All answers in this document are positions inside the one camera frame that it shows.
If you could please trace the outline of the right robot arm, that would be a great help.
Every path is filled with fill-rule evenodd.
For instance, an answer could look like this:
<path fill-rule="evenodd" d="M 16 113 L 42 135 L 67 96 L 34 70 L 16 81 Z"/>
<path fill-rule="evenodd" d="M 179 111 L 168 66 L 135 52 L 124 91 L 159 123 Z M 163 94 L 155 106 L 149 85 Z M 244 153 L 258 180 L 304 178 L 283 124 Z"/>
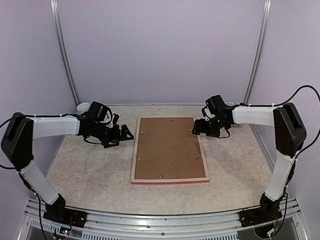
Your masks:
<path fill-rule="evenodd" d="M 293 178 L 298 155 L 307 137 L 302 119 L 291 102 L 279 106 L 249 106 L 207 103 L 202 108 L 203 118 L 194 121 L 192 134 L 220 138 L 221 129 L 233 125 L 259 125 L 274 129 L 276 161 L 268 187 L 260 198 L 254 217 L 266 222 L 279 211 L 288 184 Z"/>

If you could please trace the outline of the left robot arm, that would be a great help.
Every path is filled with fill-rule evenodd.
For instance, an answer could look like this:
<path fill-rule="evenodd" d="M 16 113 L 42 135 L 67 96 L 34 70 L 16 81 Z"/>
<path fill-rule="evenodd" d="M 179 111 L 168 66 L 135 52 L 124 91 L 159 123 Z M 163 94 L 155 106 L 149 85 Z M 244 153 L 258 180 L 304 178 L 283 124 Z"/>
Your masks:
<path fill-rule="evenodd" d="M 111 117 L 105 123 L 86 117 L 83 114 L 60 115 L 27 115 L 15 112 L 1 126 L 6 127 L 1 140 L 1 150 L 26 184 L 46 204 L 46 212 L 63 223 L 70 218 L 65 199 L 51 186 L 38 167 L 35 160 L 35 142 L 47 138 L 62 136 L 81 137 L 86 143 L 92 144 L 92 138 L 97 145 L 108 149 L 117 147 L 121 142 L 131 141 L 134 135 L 123 124 L 118 125 L 119 116 Z"/>

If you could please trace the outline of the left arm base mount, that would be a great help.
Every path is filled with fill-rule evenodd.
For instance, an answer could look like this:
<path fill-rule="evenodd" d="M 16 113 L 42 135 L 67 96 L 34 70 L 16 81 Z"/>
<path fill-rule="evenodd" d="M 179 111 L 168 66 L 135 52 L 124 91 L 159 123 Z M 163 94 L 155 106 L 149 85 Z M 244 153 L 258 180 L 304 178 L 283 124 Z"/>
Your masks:
<path fill-rule="evenodd" d="M 62 213 L 46 210 L 43 217 L 55 223 L 71 227 L 84 228 L 88 213 L 81 210 L 67 208 Z"/>

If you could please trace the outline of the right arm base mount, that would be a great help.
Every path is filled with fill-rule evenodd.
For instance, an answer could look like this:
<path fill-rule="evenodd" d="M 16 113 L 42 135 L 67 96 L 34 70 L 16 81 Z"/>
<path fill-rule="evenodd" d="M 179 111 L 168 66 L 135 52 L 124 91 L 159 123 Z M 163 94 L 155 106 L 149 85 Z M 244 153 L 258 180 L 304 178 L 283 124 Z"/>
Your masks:
<path fill-rule="evenodd" d="M 238 215 L 243 228 L 274 221 L 283 216 L 279 209 L 263 212 L 260 207 L 242 210 Z"/>

